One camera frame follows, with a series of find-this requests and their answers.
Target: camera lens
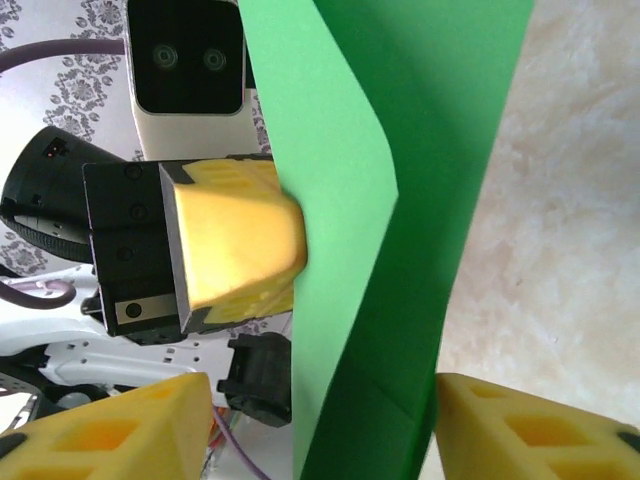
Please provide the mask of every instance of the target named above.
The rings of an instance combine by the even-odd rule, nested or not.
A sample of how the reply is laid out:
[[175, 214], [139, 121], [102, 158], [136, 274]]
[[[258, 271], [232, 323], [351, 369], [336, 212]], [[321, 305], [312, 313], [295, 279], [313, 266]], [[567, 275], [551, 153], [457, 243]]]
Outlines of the camera lens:
[[153, 49], [153, 61], [163, 70], [171, 70], [178, 63], [178, 52], [169, 45], [158, 45]]
[[204, 65], [212, 72], [219, 72], [227, 65], [227, 57], [220, 50], [210, 48], [204, 54]]

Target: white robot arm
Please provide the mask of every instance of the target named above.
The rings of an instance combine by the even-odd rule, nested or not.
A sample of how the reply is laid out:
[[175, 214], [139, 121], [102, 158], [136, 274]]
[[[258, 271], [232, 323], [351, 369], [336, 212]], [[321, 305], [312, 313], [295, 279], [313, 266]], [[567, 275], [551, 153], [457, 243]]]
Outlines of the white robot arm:
[[43, 312], [0, 303], [0, 357], [46, 345], [48, 358], [39, 371], [57, 385], [140, 387], [182, 373], [204, 372], [210, 378], [215, 404], [227, 406], [216, 385], [229, 374], [233, 358], [229, 340], [243, 332], [290, 335], [291, 314], [282, 314], [216, 334], [190, 335], [180, 343], [140, 346], [125, 337], [108, 336], [101, 322], [81, 313], [82, 302], [98, 288], [91, 265], [29, 280], [44, 283], [56, 279], [73, 283], [77, 290], [75, 300], [64, 307]]

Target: green cardboard sheet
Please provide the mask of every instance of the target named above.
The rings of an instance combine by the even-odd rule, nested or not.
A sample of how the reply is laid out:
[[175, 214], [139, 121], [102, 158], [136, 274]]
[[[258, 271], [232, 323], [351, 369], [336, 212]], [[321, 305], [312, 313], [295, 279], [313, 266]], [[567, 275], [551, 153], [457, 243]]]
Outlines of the green cardboard sheet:
[[241, 0], [305, 214], [294, 478], [413, 479], [447, 302], [531, 0]]

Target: damask pattern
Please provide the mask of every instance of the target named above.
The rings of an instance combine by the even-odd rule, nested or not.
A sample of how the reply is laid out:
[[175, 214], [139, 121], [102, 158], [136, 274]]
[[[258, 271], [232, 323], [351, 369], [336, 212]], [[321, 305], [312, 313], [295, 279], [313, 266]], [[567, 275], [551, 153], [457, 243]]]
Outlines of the damask pattern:
[[132, 162], [144, 162], [144, 153], [142, 150], [136, 150], [133, 152], [133, 157], [131, 157]]
[[12, 39], [15, 31], [11, 28], [11, 24], [20, 19], [22, 7], [17, 0], [0, 0], [0, 52], [6, 50], [5, 39]]
[[20, 276], [42, 273], [49, 260], [39, 248], [25, 242], [13, 232], [6, 232], [0, 245], [2, 264]]
[[244, 333], [246, 335], [260, 335], [269, 327], [269, 318], [257, 318], [245, 323], [241, 327], [230, 328], [227, 330], [230, 338], [238, 338], [238, 335]]
[[[120, 2], [85, 0], [81, 4], [85, 15], [75, 19], [82, 29], [71, 38], [120, 38], [124, 32]], [[53, 107], [45, 111], [43, 121], [55, 125], [84, 140], [91, 141], [95, 124], [100, 121], [100, 109], [105, 106], [108, 90], [113, 85], [109, 75], [117, 71], [122, 58], [117, 55], [75, 55], [64, 57], [64, 70], [58, 73], [54, 85], [58, 92], [51, 95]]]
[[258, 94], [253, 95], [253, 124], [256, 127], [256, 133], [258, 135], [258, 144], [262, 153], [271, 153], [271, 142], [269, 142], [269, 135], [267, 133], [267, 125], [262, 115], [262, 107], [260, 105], [260, 98]]

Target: hexagonal cutout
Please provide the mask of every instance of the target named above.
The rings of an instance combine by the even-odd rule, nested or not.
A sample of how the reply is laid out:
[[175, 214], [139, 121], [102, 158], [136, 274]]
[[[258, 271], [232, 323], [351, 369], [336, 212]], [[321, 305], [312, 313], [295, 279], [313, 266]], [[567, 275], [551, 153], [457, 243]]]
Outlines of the hexagonal cutout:
[[74, 428], [55, 445], [54, 450], [59, 452], [115, 450], [137, 427], [138, 422], [128, 419], [89, 421]]
[[507, 425], [530, 447], [589, 445], [576, 427], [560, 417], [510, 416]]
[[42, 467], [24, 470], [16, 480], [85, 480], [93, 473], [87, 468]]
[[560, 480], [632, 480], [630, 472], [613, 463], [558, 463], [551, 470]]

